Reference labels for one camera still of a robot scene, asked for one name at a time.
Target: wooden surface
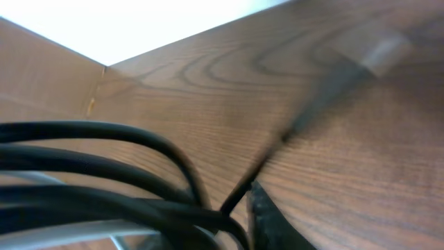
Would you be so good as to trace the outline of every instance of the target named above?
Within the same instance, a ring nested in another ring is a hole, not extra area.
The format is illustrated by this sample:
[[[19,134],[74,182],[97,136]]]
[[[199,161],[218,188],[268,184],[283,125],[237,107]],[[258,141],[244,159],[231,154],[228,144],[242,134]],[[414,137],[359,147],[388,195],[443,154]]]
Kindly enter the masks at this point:
[[[171,139],[195,163],[217,209],[328,72],[334,56],[326,41],[380,19],[407,32],[415,52],[385,78],[326,110],[259,179],[319,249],[444,249],[443,13],[442,1],[289,3],[113,65],[96,86],[89,111],[88,91],[74,103],[80,117],[131,124]],[[63,101],[50,106],[59,108]],[[57,118],[45,114],[39,117]],[[184,185],[172,164],[142,147],[82,141],[78,149]],[[92,177],[64,180],[147,195]],[[244,202],[232,216],[246,226]]]
[[[0,17],[0,122],[85,119],[103,68]],[[78,143],[76,140],[33,142],[71,150],[77,149]],[[58,174],[58,177],[73,182],[80,176]],[[0,176],[0,181],[2,185],[25,183],[5,176]],[[82,243],[70,248],[85,246]],[[110,240],[90,242],[88,247],[113,248]]]

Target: black wire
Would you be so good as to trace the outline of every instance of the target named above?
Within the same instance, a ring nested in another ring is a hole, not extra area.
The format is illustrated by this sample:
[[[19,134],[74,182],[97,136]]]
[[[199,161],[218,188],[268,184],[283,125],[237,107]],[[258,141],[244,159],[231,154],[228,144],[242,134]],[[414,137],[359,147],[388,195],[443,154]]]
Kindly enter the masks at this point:
[[[265,164],[270,160],[274,153],[280,148],[281,143],[277,142],[266,150],[260,159],[247,171],[247,173],[238,182],[236,187],[228,195],[228,198],[222,203],[219,209],[224,215],[229,215],[234,207],[241,201],[242,197],[251,189],[251,183],[257,178]]]
[[[0,170],[71,172],[121,181],[167,200],[193,203],[186,192],[174,188],[143,169],[86,153],[18,144],[0,144]]]
[[[124,219],[163,233],[171,244],[192,239],[198,246],[218,249],[204,232],[184,220],[171,217],[148,203],[122,194],[91,187],[67,185],[16,185],[0,187],[0,201],[14,206],[48,206],[60,213]]]
[[[14,122],[0,124],[0,142],[89,138],[109,139],[144,145],[173,161],[188,181],[196,203],[207,206],[207,193],[191,161],[166,138],[132,126],[93,121]]]
[[[75,190],[76,187],[70,186],[70,189]],[[138,200],[152,208],[161,210],[167,216],[171,216],[170,219],[180,219],[209,231],[214,229],[225,231],[233,235],[244,249],[248,249],[248,238],[242,227],[235,220],[220,212],[159,199]],[[98,217],[97,215],[60,211],[54,209],[52,203],[47,203],[45,199],[40,199],[38,204],[30,202],[29,204],[21,204],[21,206],[24,207],[0,209],[0,217],[2,218],[0,220],[0,235],[47,226],[120,219],[103,213]]]

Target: black object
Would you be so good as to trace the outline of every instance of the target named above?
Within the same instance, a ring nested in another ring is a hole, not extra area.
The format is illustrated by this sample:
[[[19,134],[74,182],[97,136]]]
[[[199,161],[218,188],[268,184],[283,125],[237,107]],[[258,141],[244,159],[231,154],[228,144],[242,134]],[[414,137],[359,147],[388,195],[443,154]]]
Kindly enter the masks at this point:
[[[255,250],[316,250],[290,225],[257,181],[252,184],[248,198]]]

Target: gray cable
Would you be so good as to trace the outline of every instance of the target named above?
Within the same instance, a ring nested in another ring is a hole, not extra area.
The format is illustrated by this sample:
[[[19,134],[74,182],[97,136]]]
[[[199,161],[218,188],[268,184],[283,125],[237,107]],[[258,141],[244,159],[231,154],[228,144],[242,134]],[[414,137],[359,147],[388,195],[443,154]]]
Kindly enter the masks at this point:
[[[22,178],[42,185],[65,185],[63,181],[39,171],[0,171],[0,175]]]
[[[42,185],[66,185],[63,181],[39,171],[0,171],[0,175],[22,178]],[[110,236],[110,239],[114,242],[117,250],[130,250],[125,239],[115,236]]]
[[[75,242],[100,240],[110,235],[123,237],[157,233],[159,232],[122,220],[84,222],[7,234],[0,237],[0,249],[42,249]]]

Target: bright light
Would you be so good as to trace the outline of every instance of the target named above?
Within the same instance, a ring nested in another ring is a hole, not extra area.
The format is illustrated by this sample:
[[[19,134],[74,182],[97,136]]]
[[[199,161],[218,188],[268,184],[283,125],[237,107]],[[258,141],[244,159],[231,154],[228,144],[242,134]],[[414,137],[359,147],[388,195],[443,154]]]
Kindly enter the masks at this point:
[[[0,15],[112,65],[285,0],[0,0]]]

